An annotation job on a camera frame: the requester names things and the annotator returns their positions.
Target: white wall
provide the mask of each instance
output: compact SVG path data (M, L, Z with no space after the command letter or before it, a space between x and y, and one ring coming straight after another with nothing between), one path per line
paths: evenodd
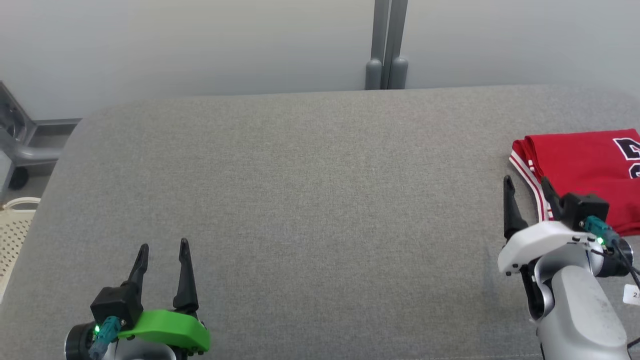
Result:
M187 95L364 88L373 0L3 0L0 80L35 120Z
M407 88L571 83L640 94L640 1L409 0Z

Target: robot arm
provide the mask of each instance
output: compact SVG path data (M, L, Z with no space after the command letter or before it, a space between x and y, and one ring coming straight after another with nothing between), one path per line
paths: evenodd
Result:
M548 181L543 188L545 195L551 193ZM498 268L507 276L521 274L545 360L629 360L627 334L595 277L627 275L621 259L633 262L631 248L619 240L619 251L614 250L583 229L591 216L604 220L608 204L570 193L561 201L551 199L560 221L529 227L520 217L514 194L507 176L507 243L498 256Z
M100 291L91 304L94 321L71 329L65 342L67 360L183 360L209 350L211 334L196 314L198 295L189 242L180 241L180 281L173 311L146 311L142 306L148 252L148 245L142 245L129 279Z

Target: white basket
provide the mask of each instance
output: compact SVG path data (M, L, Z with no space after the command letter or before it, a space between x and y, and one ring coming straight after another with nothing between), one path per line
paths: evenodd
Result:
M39 203L38 197L20 197L7 202L0 209L0 303L36 212L35 210L17 210L13 207L19 204Z

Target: red jersey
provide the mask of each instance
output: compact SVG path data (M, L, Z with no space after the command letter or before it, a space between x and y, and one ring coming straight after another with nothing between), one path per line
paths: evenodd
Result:
M621 235L640 234L640 136L635 129L526 136L509 158L529 183L538 220L553 220L540 186L547 176L561 197L594 193L609 203L607 223Z

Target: gray cushion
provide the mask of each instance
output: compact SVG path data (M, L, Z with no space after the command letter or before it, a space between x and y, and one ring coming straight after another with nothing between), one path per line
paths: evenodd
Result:
M84 119L0 311L0 354L62 357L103 286L150 245L168 308L187 237L206 359L541 359L522 283L497 270L502 178L533 133L638 127L617 92L505 86L140 101ZM630 337L629 279L602 285Z

